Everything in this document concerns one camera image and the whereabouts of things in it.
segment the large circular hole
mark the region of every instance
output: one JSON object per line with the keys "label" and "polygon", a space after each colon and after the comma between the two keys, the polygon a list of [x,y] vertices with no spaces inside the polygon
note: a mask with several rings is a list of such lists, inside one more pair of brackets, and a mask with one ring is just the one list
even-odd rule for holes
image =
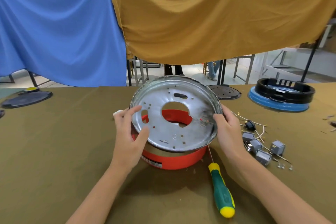
{"label": "large circular hole", "polygon": [[177,123],[181,128],[191,123],[188,107],[180,102],[168,102],[162,107],[162,116],[171,123]]}

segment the hole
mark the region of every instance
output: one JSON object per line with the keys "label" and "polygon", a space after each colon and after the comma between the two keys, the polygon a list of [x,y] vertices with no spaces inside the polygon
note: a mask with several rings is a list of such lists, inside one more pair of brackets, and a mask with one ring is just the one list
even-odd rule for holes
{"label": "hole", "polygon": [[193,118],[189,115],[188,107],[180,102],[168,102],[162,107],[162,116],[170,123],[176,123],[181,128],[191,123]]}
{"label": "hole", "polygon": [[149,119],[148,119],[148,111],[147,110],[142,110],[141,111],[141,118],[142,118],[142,122],[143,123],[148,123]]}
{"label": "hole", "polygon": [[183,98],[183,99],[187,99],[188,96],[184,95],[184,94],[180,94],[180,93],[174,93],[174,97],[176,98]]}

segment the screwdriver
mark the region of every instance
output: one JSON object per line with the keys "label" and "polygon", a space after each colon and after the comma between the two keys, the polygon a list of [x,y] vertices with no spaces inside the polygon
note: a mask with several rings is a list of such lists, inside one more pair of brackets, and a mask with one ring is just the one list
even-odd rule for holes
{"label": "screwdriver", "polygon": [[219,165],[213,162],[209,145],[208,149],[212,160],[212,163],[209,165],[209,170],[212,176],[212,183],[214,188],[213,194],[215,197],[217,209],[225,218],[232,218],[235,214],[235,203],[233,201],[233,197],[225,185],[224,179],[219,169]]}

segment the right hand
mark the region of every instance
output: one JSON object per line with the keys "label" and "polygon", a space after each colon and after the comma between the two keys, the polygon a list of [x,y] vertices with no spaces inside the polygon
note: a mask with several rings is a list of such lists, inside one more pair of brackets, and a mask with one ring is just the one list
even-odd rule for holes
{"label": "right hand", "polygon": [[246,154],[247,151],[243,145],[238,118],[226,106],[222,105],[222,109],[226,119],[222,114],[214,114],[213,118],[218,127],[217,137],[220,147],[224,154],[232,160],[237,156]]}

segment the metal plate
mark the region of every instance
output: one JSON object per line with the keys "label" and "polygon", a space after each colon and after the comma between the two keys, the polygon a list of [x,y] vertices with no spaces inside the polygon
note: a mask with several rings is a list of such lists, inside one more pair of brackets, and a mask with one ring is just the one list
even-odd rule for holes
{"label": "metal plate", "polygon": [[240,98],[240,96],[242,95],[238,90],[226,84],[209,85],[208,87],[213,91],[213,93],[215,93],[215,95],[220,100],[233,100]]}
{"label": "metal plate", "polygon": [[[164,119],[162,108],[170,102],[182,103],[189,109],[192,117],[189,125],[181,128],[177,123]],[[212,116],[223,113],[218,98],[207,86],[194,79],[176,75],[146,82],[134,94],[130,107],[137,105],[148,111],[149,118],[149,122],[144,124],[141,112],[133,115],[132,123],[137,132],[145,125],[149,126],[148,142],[158,149],[170,152],[196,150],[209,144],[217,135],[217,125]]]}

